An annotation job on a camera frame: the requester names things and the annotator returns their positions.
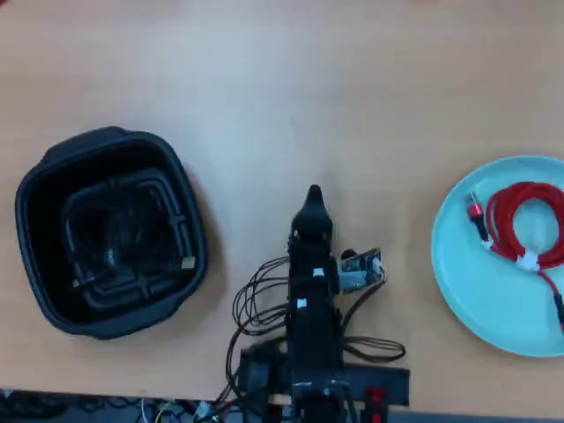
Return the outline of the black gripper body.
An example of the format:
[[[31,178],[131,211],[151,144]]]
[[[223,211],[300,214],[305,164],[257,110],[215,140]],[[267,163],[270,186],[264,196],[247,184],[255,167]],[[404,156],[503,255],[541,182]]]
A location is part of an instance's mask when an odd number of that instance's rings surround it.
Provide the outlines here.
[[[331,242],[332,232],[292,231],[288,239],[290,282],[323,278],[328,283],[337,283],[337,263],[331,252]]]

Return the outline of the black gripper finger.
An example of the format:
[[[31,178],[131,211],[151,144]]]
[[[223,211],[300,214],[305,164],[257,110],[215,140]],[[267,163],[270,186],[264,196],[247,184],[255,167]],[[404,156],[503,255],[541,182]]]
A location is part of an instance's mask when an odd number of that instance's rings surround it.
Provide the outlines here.
[[[317,225],[320,227],[319,231],[325,234],[331,234],[333,229],[333,221],[330,218],[325,203],[323,201],[323,193],[319,185],[313,185],[313,203],[314,215]]]
[[[308,188],[305,200],[301,208],[296,212],[292,220],[292,232],[297,234],[312,234],[312,223],[310,218],[310,207],[312,205],[313,188]]]

